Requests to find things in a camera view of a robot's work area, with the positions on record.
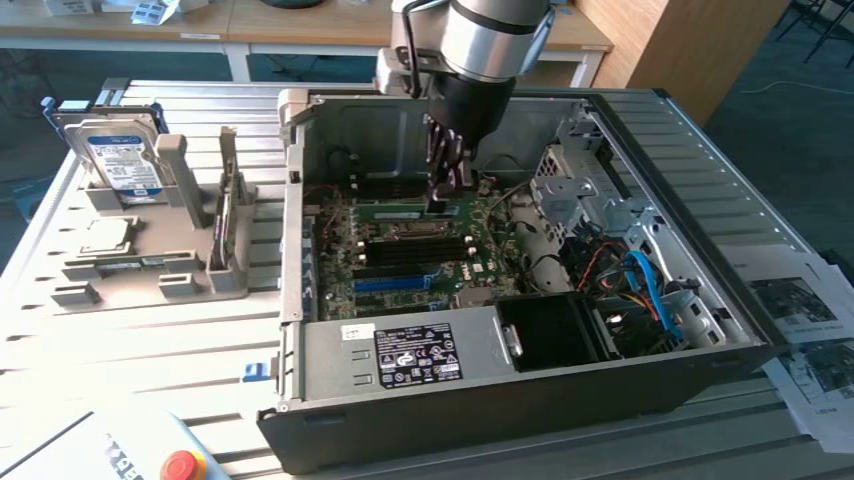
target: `circuit board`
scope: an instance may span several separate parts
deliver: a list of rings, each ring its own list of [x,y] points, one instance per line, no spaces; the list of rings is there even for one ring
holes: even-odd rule
[[[498,196],[462,192],[442,214],[426,213],[422,199],[359,201],[347,195],[327,197],[316,236],[322,244],[318,320],[464,308],[482,305],[484,297],[518,294],[515,275],[502,262],[499,246],[487,230],[488,209]],[[416,281],[411,289],[399,283],[388,289],[386,283],[376,282],[359,286],[355,277],[364,277],[359,273],[376,270],[366,265],[366,252],[370,262],[372,249],[388,250],[404,244],[423,245],[412,253],[426,255],[428,261],[403,260],[418,263],[423,273],[415,278],[424,282]],[[448,259],[435,261],[444,249]],[[502,241],[500,249],[511,258],[519,255],[512,237]],[[395,265],[386,263],[379,270],[391,268]]]

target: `slotted metal worktable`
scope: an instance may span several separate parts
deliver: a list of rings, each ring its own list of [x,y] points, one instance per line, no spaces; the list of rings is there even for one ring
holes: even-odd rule
[[[187,160],[200,184],[219,179],[220,126],[238,127],[240,168],[259,185],[262,200],[250,255],[252,293],[173,309],[168,316],[131,312],[89,317],[85,323],[73,317],[24,322],[7,312],[0,324],[7,339],[0,344],[0,469],[24,435],[68,415],[81,399],[136,392],[183,419],[235,478],[290,478],[255,424],[238,413],[243,397],[272,391],[271,382],[240,385],[238,379],[247,362],[275,354],[280,338],[279,219],[287,175],[276,96],[286,86],[132,82],[125,99],[156,97],[172,133],[187,136]],[[715,242],[809,249],[667,99],[650,91],[602,93]],[[80,176],[69,155],[0,280],[1,292],[33,275],[33,252],[57,241],[57,213],[73,214],[85,201],[72,188]],[[854,476],[854,455],[825,454],[798,433],[773,386],[755,374],[711,387],[666,415],[314,478],[371,474],[388,479],[826,479]]]

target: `table leg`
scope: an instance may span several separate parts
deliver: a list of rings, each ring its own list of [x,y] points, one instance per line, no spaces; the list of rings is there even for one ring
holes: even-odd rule
[[[231,81],[240,83],[251,82],[252,77],[250,75],[250,45],[247,43],[224,43],[223,53],[228,58]]]
[[[592,79],[599,71],[599,64],[602,63],[602,57],[604,52],[592,51],[584,53],[584,59],[579,62],[575,68],[575,75],[572,75],[572,83],[570,87],[574,88],[590,88],[592,85]]]

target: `desk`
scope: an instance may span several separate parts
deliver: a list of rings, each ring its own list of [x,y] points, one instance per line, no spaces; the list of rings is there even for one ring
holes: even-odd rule
[[[306,10],[283,10],[259,0],[214,0],[148,27],[131,25],[127,13],[51,17],[41,0],[3,0],[0,48],[220,53],[232,80],[248,82],[251,54],[376,55],[390,42],[388,5],[388,0],[367,5],[327,0]],[[575,68],[562,69],[562,85],[587,87],[611,42],[580,11],[571,12],[558,14],[540,59],[551,71],[554,62],[570,63]]]
[[[175,306],[161,315],[128,310],[81,321],[75,316],[23,319],[7,313],[0,321],[0,471],[15,459],[13,448],[4,447],[20,446],[25,436],[60,425],[83,398],[136,393],[187,423],[234,478],[294,478],[282,473],[255,424],[239,415],[242,406],[267,407],[275,401],[266,397],[275,391],[274,382],[239,384],[238,378],[247,362],[264,362],[276,354],[280,341],[280,267],[270,265],[282,259],[276,239],[287,169],[276,97],[283,88],[299,86],[322,87],[132,82],[124,98],[161,99],[171,131],[187,136],[187,160],[200,184],[215,183],[222,172],[220,126],[234,125],[248,134],[238,143],[238,159],[247,181],[259,184],[264,203],[256,218],[267,219],[254,232],[264,242],[251,251],[258,266],[250,268],[250,282],[258,291],[239,300],[191,304],[189,309]],[[789,228],[681,112],[649,91],[598,92],[673,179],[691,212],[702,216],[715,243],[787,241]],[[726,173],[705,173],[718,170]],[[68,155],[0,277],[0,296],[37,275],[33,252],[44,252],[59,240],[64,223],[57,217],[71,207],[85,207],[76,190],[81,178],[83,167]],[[709,201],[721,198],[734,200]],[[746,233],[745,225],[762,233]],[[853,455],[822,453],[818,442],[799,434],[773,385],[757,374],[709,388],[667,414],[342,467],[310,478],[795,480],[850,478],[851,469]]]

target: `blue hard drive label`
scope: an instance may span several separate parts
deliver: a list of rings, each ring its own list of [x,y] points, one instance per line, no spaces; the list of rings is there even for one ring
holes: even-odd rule
[[[151,201],[163,191],[157,170],[148,161],[143,138],[136,135],[88,137],[95,162],[113,190],[131,202]]]
[[[462,380],[451,325],[418,325],[374,332],[379,383],[387,388]]]

